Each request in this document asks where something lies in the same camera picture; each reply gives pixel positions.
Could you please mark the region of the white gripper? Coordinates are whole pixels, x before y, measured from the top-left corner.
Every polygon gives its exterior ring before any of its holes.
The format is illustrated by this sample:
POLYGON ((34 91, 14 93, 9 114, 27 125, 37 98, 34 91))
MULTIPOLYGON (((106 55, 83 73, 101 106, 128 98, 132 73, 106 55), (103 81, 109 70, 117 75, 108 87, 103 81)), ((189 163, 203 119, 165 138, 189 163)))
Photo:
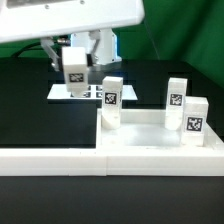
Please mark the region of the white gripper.
POLYGON ((0 0, 0 43, 41 38, 52 67, 61 71, 51 36, 90 31, 87 65, 92 67, 98 60, 99 29, 136 25, 144 16, 143 0, 0 0))

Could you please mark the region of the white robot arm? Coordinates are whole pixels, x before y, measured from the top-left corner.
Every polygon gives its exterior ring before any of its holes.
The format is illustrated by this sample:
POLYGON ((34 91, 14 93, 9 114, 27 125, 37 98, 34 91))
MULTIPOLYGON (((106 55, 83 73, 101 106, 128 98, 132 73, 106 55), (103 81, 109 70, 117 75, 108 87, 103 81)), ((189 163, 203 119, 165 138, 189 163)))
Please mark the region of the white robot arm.
POLYGON ((94 63, 108 64, 119 59, 112 30, 144 16, 143 0, 0 0, 0 43, 38 38, 59 71, 53 38, 76 34, 74 46, 85 47, 94 63))

